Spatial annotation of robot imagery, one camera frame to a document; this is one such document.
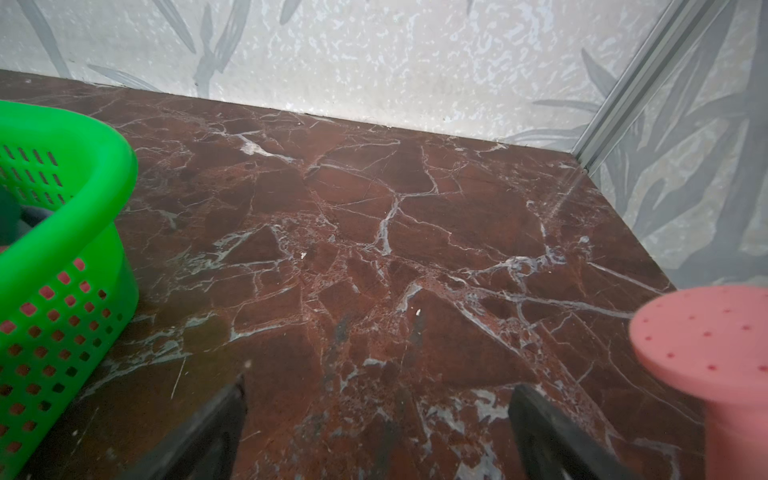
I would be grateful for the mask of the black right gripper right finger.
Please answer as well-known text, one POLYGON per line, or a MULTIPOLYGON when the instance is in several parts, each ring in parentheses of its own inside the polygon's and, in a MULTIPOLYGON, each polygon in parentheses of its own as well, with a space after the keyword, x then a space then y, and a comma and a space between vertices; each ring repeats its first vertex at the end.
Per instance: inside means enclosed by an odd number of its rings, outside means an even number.
POLYGON ((529 384, 514 388, 508 416, 522 466, 530 479, 636 477, 529 384))

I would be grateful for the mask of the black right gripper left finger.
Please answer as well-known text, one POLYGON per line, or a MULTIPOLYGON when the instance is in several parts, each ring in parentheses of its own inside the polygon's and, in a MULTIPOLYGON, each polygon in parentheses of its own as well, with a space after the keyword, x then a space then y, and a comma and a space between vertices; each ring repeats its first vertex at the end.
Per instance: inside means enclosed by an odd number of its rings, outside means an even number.
POLYGON ((229 479, 247 415, 244 378, 221 389, 122 479, 229 479))

